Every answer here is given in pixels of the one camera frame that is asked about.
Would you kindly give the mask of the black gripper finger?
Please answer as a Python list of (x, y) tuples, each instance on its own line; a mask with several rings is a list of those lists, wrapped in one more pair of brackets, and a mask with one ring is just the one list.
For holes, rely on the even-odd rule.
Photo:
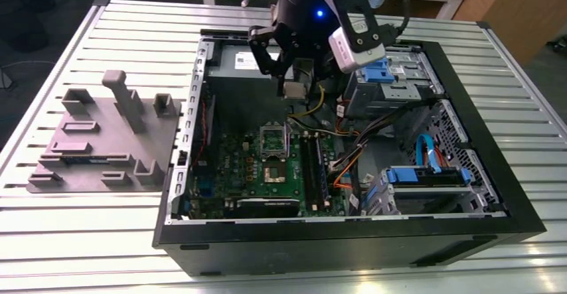
[[(252, 25), (248, 29), (247, 42), (255, 57), (260, 73), (270, 75), (278, 82), (276, 96), (284, 96), (284, 76), (292, 64), (291, 55), (280, 42), (288, 42), (290, 30), (282, 25), (263, 27)], [(279, 57), (274, 59), (268, 52), (271, 41), (280, 46)]]
[(320, 93), (318, 87), (323, 86), (326, 94), (336, 99), (340, 95), (340, 71), (334, 60), (314, 60), (307, 86), (307, 99), (312, 100)]

